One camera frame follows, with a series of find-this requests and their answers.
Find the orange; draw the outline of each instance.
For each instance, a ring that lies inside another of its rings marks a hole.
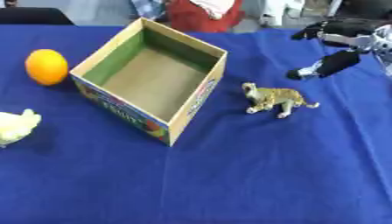
[[[58,84],[68,74],[67,60],[54,50],[41,49],[34,51],[24,64],[29,76],[44,86]]]

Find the leopard figurine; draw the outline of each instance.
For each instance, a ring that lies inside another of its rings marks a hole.
[[[285,118],[291,115],[291,109],[302,105],[315,109],[319,103],[308,104],[304,97],[294,89],[290,88],[266,88],[256,87],[255,83],[246,82],[242,84],[245,96],[253,104],[247,109],[247,113],[254,114],[261,110],[271,110],[275,105],[282,104],[283,112],[277,118]]]

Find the open cardboard box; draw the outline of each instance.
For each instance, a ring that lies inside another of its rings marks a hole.
[[[72,71],[79,90],[173,145],[221,79],[227,52],[140,18]]]

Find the printed label on box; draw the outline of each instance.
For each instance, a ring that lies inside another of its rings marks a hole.
[[[169,133],[166,125],[156,121],[142,112],[137,111],[127,102],[117,99],[116,97],[89,85],[83,80],[79,80],[74,77],[73,80],[81,93],[88,99],[97,102],[105,109],[110,110],[112,113],[120,116],[123,120],[133,124],[140,130],[143,130],[164,143],[169,144]]]
[[[203,85],[203,87],[200,88],[199,92],[197,93],[196,100],[194,101],[193,105],[189,108],[188,115],[193,116],[196,111],[203,105],[204,101],[208,97],[208,95],[211,93],[211,91],[214,89],[214,86],[216,84],[216,80],[210,80],[208,83]]]

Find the red cloth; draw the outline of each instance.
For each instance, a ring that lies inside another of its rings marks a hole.
[[[171,27],[181,32],[226,32],[241,22],[242,0],[235,0],[233,7],[219,20],[211,19],[207,12],[189,0],[174,0],[166,10]]]

